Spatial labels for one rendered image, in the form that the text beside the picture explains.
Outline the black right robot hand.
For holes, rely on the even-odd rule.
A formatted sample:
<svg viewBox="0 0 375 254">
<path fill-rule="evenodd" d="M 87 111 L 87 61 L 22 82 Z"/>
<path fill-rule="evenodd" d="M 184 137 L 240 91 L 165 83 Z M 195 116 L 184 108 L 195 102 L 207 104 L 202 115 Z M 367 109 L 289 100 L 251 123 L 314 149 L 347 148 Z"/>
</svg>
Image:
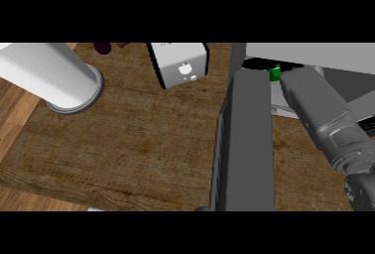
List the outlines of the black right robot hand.
<svg viewBox="0 0 375 254">
<path fill-rule="evenodd" d="M 242 67 L 249 69 L 257 69 L 257 70 L 267 70 L 267 69 L 274 69 L 276 67 L 279 67 L 282 71 L 288 71 L 288 70 L 292 70 L 294 68 L 302 67 L 302 64 L 260 59 L 260 58 L 251 58 L 243 60 Z"/>
</svg>

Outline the green milk carton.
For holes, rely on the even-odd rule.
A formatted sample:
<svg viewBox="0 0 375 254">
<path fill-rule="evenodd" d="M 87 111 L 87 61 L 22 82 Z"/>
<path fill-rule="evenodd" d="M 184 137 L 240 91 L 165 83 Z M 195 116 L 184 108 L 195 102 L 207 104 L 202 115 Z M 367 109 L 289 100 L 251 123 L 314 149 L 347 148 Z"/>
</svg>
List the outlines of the green milk carton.
<svg viewBox="0 0 375 254">
<path fill-rule="evenodd" d="M 277 81 L 282 76 L 282 67 L 276 65 L 274 68 L 269 69 L 269 73 L 270 73 L 270 81 Z"/>
</svg>

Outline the grey microwave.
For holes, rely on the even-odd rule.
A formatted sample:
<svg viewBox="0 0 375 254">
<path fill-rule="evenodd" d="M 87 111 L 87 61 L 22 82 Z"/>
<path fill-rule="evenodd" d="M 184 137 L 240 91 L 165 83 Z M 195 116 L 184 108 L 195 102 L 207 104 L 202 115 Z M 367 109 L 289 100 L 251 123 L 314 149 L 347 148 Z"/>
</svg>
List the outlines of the grey microwave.
<svg viewBox="0 0 375 254">
<path fill-rule="evenodd" d="M 375 43 L 232 43 L 230 73 L 251 58 L 314 66 L 375 137 Z"/>
</svg>

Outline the white box with apple print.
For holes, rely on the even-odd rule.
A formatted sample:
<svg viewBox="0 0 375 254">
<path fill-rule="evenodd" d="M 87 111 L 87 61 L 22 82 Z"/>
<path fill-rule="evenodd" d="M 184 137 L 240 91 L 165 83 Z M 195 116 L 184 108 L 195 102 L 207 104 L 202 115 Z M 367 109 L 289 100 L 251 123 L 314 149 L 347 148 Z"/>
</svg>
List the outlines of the white box with apple print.
<svg viewBox="0 0 375 254">
<path fill-rule="evenodd" d="M 146 47 L 164 89 L 207 75 L 209 49 L 205 43 L 147 43 Z"/>
</svg>

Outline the dark purple eggplant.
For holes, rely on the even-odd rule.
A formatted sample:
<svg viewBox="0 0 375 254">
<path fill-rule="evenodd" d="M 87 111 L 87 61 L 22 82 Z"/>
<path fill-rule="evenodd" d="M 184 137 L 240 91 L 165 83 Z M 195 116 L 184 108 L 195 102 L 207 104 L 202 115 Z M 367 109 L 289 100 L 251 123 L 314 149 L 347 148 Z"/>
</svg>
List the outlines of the dark purple eggplant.
<svg viewBox="0 0 375 254">
<path fill-rule="evenodd" d="M 106 55 L 111 52 L 111 43 L 94 43 L 93 47 L 100 55 Z"/>
</svg>

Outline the large white cylinder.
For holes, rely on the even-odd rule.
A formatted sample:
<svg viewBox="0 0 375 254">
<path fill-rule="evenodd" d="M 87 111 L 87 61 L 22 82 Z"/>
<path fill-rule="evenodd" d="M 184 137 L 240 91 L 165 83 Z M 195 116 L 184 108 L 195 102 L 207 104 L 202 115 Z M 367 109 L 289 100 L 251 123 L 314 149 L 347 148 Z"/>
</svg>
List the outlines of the large white cylinder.
<svg viewBox="0 0 375 254">
<path fill-rule="evenodd" d="M 103 92 L 100 71 L 65 43 L 0 43 L 0 77 L 65 115 L 85 111 Z"/>
</svg>

